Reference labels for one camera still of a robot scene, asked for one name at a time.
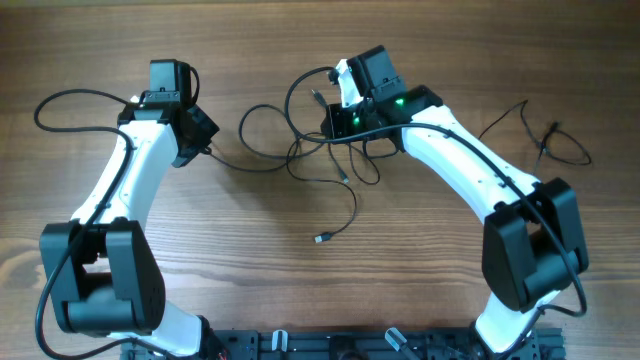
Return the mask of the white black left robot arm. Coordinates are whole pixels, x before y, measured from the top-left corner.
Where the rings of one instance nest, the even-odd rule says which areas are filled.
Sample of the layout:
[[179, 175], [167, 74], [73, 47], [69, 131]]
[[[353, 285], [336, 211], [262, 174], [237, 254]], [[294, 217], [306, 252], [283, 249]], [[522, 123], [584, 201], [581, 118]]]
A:
[[146, 240], [151, 205], [170, 167], [201, 153], [217, 125], [195, 104], [129, 103], [119, 115], [114, 151], [91, 195], [66, 223], [48, 224], [39, 246], [47, 276], [36, 310], [38, 345], [44, 309], [65, 333], [107, 337], [166, 358], [202, 354], [208, 323], [166, 298], [159, 266]]

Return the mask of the black aluminium base frame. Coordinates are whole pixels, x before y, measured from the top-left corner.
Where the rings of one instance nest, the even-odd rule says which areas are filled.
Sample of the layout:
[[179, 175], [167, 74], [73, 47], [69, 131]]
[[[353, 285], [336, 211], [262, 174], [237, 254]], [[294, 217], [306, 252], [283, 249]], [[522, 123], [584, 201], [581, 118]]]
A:
[[469, 328], [434, 328], [422, 332], [390, 328], [382, 332], [272, 333], [214, 331], [193, 359], [501, 359], [485, 348]]

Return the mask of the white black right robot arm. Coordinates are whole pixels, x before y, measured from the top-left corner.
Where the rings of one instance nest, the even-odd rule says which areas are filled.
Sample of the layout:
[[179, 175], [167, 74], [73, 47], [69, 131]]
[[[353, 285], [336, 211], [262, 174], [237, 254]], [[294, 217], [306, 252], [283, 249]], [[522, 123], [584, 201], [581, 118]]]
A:
[[490, 356], [512, 354], [553, 299], [589, 266], [576, 194], [512, 166], [456, 120], [424, 85], [407, 88], [383, 46], [327, 71], [340, 100], [323, 135], [336, 143], [387, 138], [435, 171], [483, 225], [481, 269], [491, 293], [474, 324]]

